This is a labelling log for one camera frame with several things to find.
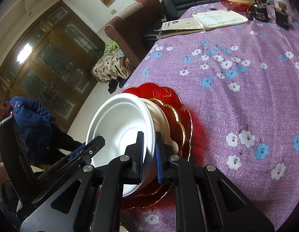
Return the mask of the white foam bowl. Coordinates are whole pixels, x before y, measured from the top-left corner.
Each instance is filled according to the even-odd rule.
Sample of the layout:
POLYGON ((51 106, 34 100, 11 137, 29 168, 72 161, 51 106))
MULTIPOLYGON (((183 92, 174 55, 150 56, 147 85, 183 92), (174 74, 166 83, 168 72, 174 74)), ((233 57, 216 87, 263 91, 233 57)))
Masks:
POLYGON ((105 139, 105 146, 92 157, 95 167, 107 165, 125 153, 126 147, 136 143, 137 133, 144 133, 143 175, 141 184, 123 187, 123 197, 141 190, 154 179, 155 129, 152 116, 143 100, 130 93, 121 93, 104 102, 89 126, 86 143, 96 136, 105 139))

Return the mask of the beige oval plastic bowl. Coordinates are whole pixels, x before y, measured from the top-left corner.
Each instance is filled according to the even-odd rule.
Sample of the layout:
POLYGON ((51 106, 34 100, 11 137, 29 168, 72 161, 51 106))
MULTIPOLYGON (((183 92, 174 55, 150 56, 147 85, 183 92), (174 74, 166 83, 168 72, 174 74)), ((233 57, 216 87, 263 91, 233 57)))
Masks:
MULTIPOLYGON (((164 144, 170 145, 175 154, 178 153, 179 148, 175 141, 171 139, 170 127, 165 113, 152 101, 141 98, 143 103, 147 106, 155 132, 161 132, 161 137, 164 144)), ((150 182, 157 175, 155 166, 155 139, 151 137, 151 128, 146 126, 146 122, 142 117, 140 123, 137 124, 138 131, 144 133, 144 152, 143 152, 143 175, 142 181, 138 190, 143 189, 149 185, 150 182)))

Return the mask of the person in blue jacket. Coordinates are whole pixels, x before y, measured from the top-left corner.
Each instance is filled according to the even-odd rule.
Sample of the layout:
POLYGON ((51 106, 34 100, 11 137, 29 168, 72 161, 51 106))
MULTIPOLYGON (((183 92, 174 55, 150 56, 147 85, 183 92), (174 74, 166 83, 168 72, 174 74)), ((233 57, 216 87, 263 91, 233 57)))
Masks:
POLYGON ((21 96, 0 100, 0 120, 9 116, 16 120, 33 166, 53 165, 65 156, 60 149, 73 152, 82 145, 60 130, 55 117, 39 101, 21 96))

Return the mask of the patterned blanket couch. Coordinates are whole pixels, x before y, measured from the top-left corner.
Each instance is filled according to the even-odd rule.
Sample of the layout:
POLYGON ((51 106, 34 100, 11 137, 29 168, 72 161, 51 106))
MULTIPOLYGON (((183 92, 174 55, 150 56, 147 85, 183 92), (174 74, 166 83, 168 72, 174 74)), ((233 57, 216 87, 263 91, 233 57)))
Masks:
POLYGON ((128 78, 134 71, 126 55, 119 45, 108 38, 105 43, 103 56, 96 62, 91 70, 92 76, 98 82, 108 82, 117 77, 128 78))

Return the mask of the purple floral tablecloth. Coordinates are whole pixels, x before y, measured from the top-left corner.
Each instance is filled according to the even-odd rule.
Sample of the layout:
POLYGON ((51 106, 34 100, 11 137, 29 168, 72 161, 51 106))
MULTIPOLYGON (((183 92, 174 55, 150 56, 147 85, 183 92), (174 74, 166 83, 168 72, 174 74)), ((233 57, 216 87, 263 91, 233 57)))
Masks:
POLYGON ((123 86, 173 89, 192 162, 216 165, 273 223, 299 231, 299 12, 157 41, 123 86))

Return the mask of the dark wooden cabinet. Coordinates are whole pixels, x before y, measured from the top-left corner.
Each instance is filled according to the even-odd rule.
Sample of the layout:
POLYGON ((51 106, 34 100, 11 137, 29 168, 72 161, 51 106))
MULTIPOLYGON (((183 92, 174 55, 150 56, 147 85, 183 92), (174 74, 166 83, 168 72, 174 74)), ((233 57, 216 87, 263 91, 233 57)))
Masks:
POLYGON ((0 67, 0 98, 35 99, 67 132, 96 85, 91 70, 104 41, 63 1, 19 37, 0 67))

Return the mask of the open white booklet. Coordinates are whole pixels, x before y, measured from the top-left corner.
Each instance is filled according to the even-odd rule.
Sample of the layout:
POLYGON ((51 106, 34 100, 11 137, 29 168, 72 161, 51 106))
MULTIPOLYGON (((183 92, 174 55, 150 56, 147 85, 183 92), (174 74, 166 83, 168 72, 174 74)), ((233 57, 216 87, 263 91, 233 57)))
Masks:
POLYGON ((177 35, 205 32, 208 30, 245 24, 248 18, 232 10, 213 10, 209 12, 194 13, 191 18, 177 19, 164 22, 157 30, 157 39, 177 35))

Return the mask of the small dark glass jar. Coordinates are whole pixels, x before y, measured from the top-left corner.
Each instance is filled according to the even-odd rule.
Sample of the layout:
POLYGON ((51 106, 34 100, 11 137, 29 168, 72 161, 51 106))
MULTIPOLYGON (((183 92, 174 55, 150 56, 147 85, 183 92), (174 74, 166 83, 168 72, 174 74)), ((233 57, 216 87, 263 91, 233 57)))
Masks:
POLYGON ((256 19, 257 21, 264 22, 264 23, 267 23, 269 21, 267 7, 265 4, 255 3, 252 7, 254 9, 254 12, 253 12, 254 19, 256 19))

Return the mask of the small framed wall picture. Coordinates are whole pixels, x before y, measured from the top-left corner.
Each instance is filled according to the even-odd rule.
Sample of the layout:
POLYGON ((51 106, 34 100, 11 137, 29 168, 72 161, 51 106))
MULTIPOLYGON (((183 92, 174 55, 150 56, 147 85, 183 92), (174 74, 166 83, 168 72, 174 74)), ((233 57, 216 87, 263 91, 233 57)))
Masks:
POLYGON ((115 0, 100 0, 100 1, 106 7, 110 7, 115 2, 115 0))

